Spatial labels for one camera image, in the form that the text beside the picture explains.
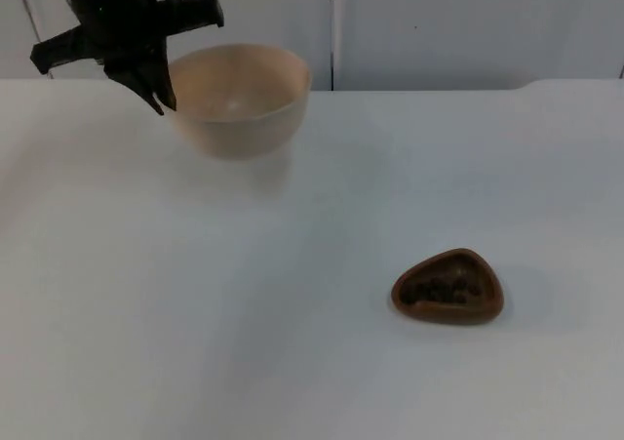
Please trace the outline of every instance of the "bowl rim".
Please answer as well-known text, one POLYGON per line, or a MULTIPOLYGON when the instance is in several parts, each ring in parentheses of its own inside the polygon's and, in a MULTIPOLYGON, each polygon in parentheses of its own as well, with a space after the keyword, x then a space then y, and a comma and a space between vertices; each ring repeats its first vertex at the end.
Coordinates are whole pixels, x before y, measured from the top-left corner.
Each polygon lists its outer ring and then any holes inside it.
POLYGON ((197 56, 199 54, 203 54, 203 53, 208 53, 214 50, 222 50, 222 49, 228 49, 228 48, 261 48, 264 50, 271 50, 271 51, 278 51, 280 53, 283 53, 285 55, 288 55, 290 57, 295 58, 296 60, 298 60, 299 62, 301 62, 303 64, 303 66, 305 67, 305 71, 306 71, 306 77, 307 77, 307 84, 305 86, 305 90, 303 91, 303 94, 300 97, 297 97, 296 99, 294 99, 293 101, 287 103, 284 106, 280 106, 279 108, 276 108, 275 110, 271 110, 271 111, 267 111, 266 113, 262 113, 260 115, 256 115, 256 116, 252 116, 252 117, 246 117, 246 118, 235 118, 232 120, 213 120, 213 119, 206 119, 206 118, 199 118, 181 111, 177 111, 177 110, 171 110, 170 108, 168 108, 167 106, 163 106, 164 110, 168 113, 171 113, 175 116, 181 116, 184 117, 188 120, 194 121, 194 122, 198 122, 198 123, 210 123, 211 125, 230 125, 233 123, 241 123, 241 122, 252 122, 252 121, 259 121, 262 120, 264 118, 268 118, 269 116, 273 116, 273 115, 277 115, 283 111, 286 111, 288 109, 290 109, 291 107, 293 107, 294 105, 296 105, 297 103, 301 103, 303 100, 306 100, 309 95, 310 95, 310 91, 312 90, 312 82, 314 79, 314 76, 312 74, 312 71, 310 69, 309 64, 307 63, 306 60, 304 60, 302 57, 300 57, 298 54, 296 54, 295 52, 292 52, 291 50, 287 50, 286 48, 282 48, 282 47, 276 47, 273 45, 264 45, 264 44, 260 44, 260 43, 229 43, 229 44, 225 44, 225 45, 214 45, 212 47, 208 47, 208 48, 203 48, 201 50, 196 50, 194 52, 188 53, 176 60, 173 60, 172 62, 169 63, 169 72, 171 74, 172 72, 172 68, 174 67, 175 64, 181 63, 182 61, 186 60, 186 59, 190 59, 191 57, 197 56))

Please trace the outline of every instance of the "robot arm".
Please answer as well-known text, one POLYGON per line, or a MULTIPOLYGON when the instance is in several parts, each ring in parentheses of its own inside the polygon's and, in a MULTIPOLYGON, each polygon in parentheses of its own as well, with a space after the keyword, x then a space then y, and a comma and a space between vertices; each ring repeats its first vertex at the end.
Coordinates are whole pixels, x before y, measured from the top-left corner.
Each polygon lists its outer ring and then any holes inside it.
POLYGON ((167 37, 207 25, 223 26, 218 0, 66 0, 80 25, 33 47, 42 74, 93 59, 104 73, 149 103, 176 109, 167 37))

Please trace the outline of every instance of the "brown dish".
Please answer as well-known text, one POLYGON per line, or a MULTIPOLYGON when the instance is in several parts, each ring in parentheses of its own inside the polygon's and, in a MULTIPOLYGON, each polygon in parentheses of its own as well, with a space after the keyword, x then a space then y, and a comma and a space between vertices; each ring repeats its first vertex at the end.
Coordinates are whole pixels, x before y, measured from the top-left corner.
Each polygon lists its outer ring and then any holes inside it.
POLYGON ((472 250, 437 255, 404 273, 392 302, 418 320, 454 325, 486 323, 503 309, 503 291, 489 264, 472 250))

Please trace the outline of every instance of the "triangular brown dish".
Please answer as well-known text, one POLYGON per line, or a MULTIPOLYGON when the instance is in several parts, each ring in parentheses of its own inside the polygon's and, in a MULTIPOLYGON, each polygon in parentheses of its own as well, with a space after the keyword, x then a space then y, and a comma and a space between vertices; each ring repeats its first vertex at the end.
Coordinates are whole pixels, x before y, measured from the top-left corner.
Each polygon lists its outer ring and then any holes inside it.
POLYGON ((486 323, 503 309, 503 291, 489 264, 472 250, 437 255, 405 272, 392 302, 418 320, 454 325, 486 323))

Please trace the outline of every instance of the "white table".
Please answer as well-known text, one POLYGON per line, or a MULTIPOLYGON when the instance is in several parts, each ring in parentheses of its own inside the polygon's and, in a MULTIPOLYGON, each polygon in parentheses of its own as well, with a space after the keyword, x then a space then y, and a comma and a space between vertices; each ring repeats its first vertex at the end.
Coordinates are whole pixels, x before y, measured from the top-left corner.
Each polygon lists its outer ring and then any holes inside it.
POLYGON ((315 94, 248 164, 112 83, 0 95, 3 440, 619 435, 624 83, 315 94), (498 320, 393 311, 460 246, 498 320))

